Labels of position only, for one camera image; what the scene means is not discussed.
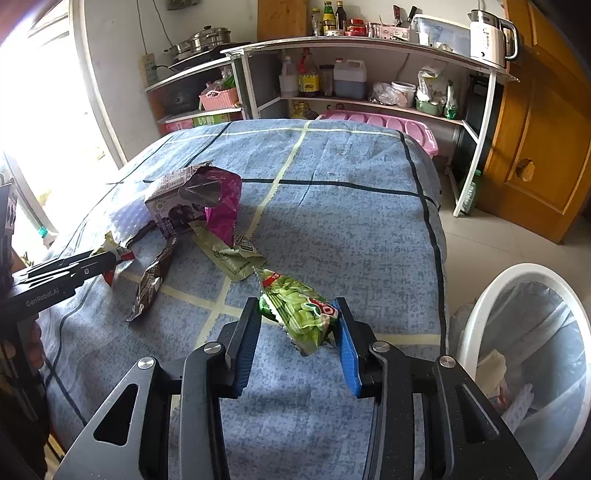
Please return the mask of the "left hand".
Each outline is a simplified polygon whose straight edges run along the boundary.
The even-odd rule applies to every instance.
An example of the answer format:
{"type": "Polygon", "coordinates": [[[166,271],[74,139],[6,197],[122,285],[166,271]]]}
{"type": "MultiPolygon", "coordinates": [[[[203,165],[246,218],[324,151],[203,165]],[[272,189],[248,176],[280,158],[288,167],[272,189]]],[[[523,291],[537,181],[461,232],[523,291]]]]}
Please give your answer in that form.
{"type": "Polygon", "coordinates": [[[27,355],[31,366],[36,370],[39,370],[44,364],[44,349],[41,336],[41,328],[37,322],[34,322],[30,331],[27,355]]]}

